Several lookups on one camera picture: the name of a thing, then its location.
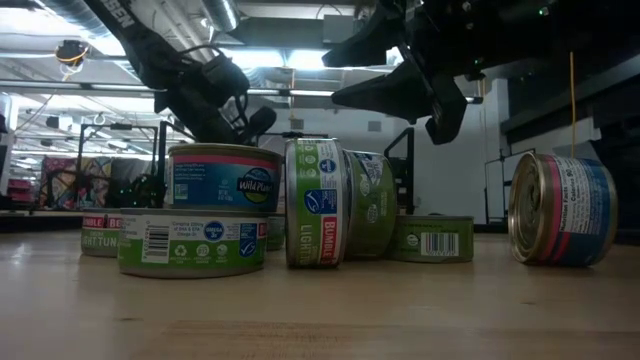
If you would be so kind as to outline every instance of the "colorful artwork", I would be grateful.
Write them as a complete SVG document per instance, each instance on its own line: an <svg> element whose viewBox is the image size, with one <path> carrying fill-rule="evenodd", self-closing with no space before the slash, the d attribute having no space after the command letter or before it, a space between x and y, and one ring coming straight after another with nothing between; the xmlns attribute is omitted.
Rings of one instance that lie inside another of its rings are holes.
<svg viewBox="0 0 640 360"><path fill-rule="evenodd" d="M104 207L109 190L112 159L108 157L82 159L82 177L78 186L78 204L73 191L76 181L76 161L70 158L45 157L42 161L40 206L53 209L82 209ZM51 196L49 196L51 179Z"/></svg>

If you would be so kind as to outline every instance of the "table surface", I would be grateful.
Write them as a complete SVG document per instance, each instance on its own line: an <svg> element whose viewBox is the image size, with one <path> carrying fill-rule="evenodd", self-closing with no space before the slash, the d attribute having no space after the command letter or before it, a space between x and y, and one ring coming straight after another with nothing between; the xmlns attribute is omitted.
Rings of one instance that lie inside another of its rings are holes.
<svg viewBox="0 0 640 360"><path fill-rule="evenodd" d="M640 248L527 267L503 235L465 264L345 263L205 280L119 274L79 231L0 234L3 359L625 359L640 353Z"/></svg>

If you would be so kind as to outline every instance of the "tuna can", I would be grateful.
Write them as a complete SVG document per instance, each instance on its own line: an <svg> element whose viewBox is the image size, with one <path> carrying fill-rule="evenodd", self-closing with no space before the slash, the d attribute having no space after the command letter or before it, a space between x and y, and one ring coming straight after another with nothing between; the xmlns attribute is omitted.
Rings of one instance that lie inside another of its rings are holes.
<svg viewBox="0 0 640 360"><path fill-rule="evenodd" d="M120 272L195 279L260 270L267 217L246 212L122 209Z"/></svg>
<svg viewBox="0 0 640 360"><path fill-rule="evenodd" d="M120 209L84 209L80 240L82 253L116 257L121 219Z"/></svg>
<svg viewBox="0 0 640 360"><path fill-rule="evenodd" d="M388 257L423 263L471 261L473 218L398 215Z"/></svg>
<svg viewBox="0 0 640 360"><path fill-rule="evenodd" d="M349 187L346 258L384 254L396 221L395 178L383 155L344 151Z"/></svg>
<svg viewBox="0 0 640 360"><path fill-rule="evenodd" d="M348 230L348 189L337 140L287 141L285 160L287 263L337 267Z"/></svg>
<svg viewBox="0 0 640 360"><path fill-rule="evenodd" d="M280 250L284 246L284 215L270 216L267 232L267 251Z"/></svg>
<svg viewBox="0 0 640 360"><path fill-rule="evenodd" d="M187 144L169 149L172 209L275 212L282 157L256 147Z"/></svg>
<svg viewBox="0 0 640 360"><path fill-rule="evenodd" d="M616 235L618 197L597 161L525 154L509 198L509 238L523 263L589 266Z"/></svg>

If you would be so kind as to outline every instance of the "pink stripe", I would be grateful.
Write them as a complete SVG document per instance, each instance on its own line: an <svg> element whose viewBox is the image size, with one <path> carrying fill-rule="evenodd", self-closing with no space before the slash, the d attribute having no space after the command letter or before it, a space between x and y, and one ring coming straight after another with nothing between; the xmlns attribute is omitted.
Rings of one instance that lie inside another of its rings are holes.
<svg viewBox="0 0 640 360"><path fill-rule="evenodd" d="M234 164L259 166L268 169L276 169L272 162L260 159L252 159L242 156L222 155L177 155L173 157L174 164L199 163L199 164Z"/></svg>
<svg viewBox="0 0 640 360"><path fill-rule="evenodd" d="M555 216L553 217L553 223L551 225L551 235L549 238L549 242L547 243L547 248L544 253L540 257L541 261L547 260L553 251L553 246L556 243L556 238L558 237L558 230L560 230L560 214L562 213L562 186L560 184L560 173L558 172L558 164L551 156L545 156L547 163L549 164L549 168L551 169L551 181L553 185L553 213Z"/></svg>
<svg viewBox="0 0 640 360"><path fill-rule="evenodd" d="M556 252L556 256L553 257L553 262L557 263L558 260L562 259L562 255L564 255L564 252L567 250L567 245L569 245L569 237L571 234L569 233L562 233L562 239L560 240L560 248L558 248L558 251Z"/></svg>

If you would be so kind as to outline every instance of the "barcode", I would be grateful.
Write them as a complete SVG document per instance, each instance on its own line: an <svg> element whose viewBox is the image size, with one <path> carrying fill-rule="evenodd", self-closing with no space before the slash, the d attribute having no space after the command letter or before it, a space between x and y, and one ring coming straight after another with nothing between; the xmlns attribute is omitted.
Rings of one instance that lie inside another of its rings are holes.
<svg viewBox="0 0 640 360"><path fill-rule="evenodd" d="M189 185L176 184L173 197L177 200L187 200L189 198Z"/></svg>
<svg viewBox="0 0 640 360"><path fill-rule="evenodd" d="M458 256L458 234L422 233L422 255L425 256Z"/></svg>
<svg viewBox="0 0 640 360"><path fill-rule="evenodd" d="M147 225L142 247L142 262L169 262L169 227Z"/></svg>

